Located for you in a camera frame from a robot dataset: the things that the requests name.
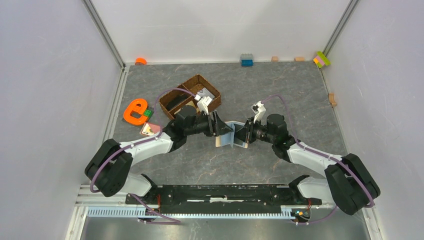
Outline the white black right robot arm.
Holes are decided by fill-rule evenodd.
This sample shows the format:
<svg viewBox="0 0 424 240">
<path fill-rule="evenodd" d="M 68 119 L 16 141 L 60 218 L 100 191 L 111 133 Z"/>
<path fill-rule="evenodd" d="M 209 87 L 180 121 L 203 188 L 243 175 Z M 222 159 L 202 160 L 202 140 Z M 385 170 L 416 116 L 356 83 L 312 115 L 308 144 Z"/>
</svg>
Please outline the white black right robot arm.
<svg viewBox="0 0 424 240">
<path fill-rule="evenodd" d="M 249 144 L 256 140 L 269 143 L 279 159 L 304 166 L 323 177 L 303 175 L 292 181 L 288 196 L 295 204 L 318 199 L 334 203 L 352 216 L 363 208 L 372 208 L 374 200 L 381 195 L 380 187 L 357 155 L 332 155 L 306 145 L 289 134 L 283 115 L 269 115 L 265 125 L 251 117 L 237 137 Z"/>
</svg>

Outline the woven wicker divided basket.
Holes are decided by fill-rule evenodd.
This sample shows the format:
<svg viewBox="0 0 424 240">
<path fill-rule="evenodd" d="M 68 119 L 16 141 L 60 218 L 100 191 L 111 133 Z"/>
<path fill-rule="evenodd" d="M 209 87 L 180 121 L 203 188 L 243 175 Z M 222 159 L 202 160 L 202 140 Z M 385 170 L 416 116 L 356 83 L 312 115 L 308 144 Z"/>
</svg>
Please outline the woven wicker divided basket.
<svg viewBox="0 0 424 240">
<path fill-rule="evenodd" d="M 197 101 L 195 101 L 195 97 L 193 95 L 196 95 L 197 92 L 202 88 L 207 88 L 215 96 L 215 98 L 209 104 L 208 110 L 216 110 L 222 104 L 221 93 L 215 86 L 213 86 L 200 74 L 196 74 L 195 76 L 189 78 L 177 86 L 177 88 L 186 90 L 188 93 L 181 90 L 171 90 L 159 98 L 160 107 L 163 113 L 170 120 L 175 118 L 175 115 L 180 110 L 180 108 L 188 105 L 189 103 L 193 103 L 197 108 Z"/>
</svg>

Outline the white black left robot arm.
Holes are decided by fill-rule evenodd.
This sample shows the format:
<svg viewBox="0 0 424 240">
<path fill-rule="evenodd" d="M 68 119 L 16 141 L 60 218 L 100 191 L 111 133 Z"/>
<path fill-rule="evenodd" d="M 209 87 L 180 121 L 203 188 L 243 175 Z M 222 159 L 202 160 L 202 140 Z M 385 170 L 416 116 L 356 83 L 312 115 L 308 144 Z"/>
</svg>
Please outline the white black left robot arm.
<svg viewBox="0 0 424 240">
<path fill-rule="evenodd" d="M 90 190 L 93 193 L 100 192 L 104 197 L 119 192 L 134 194 L 145 204 L 151 204 L 157 198 L 157 190 L 146 176 L 131 173 L 133 166 L 179 149 L 187 142 L 188 136 L 205 134 L 207 137 L 218 137 L 233 131 L 215 110 L 197 113 L 193 106 L 186 105 L 153 136 L 130 142 L 119 143 L 112 138 L 103 142 L 85 167 L 84 174 L 91 181 Z"/>
</svg>

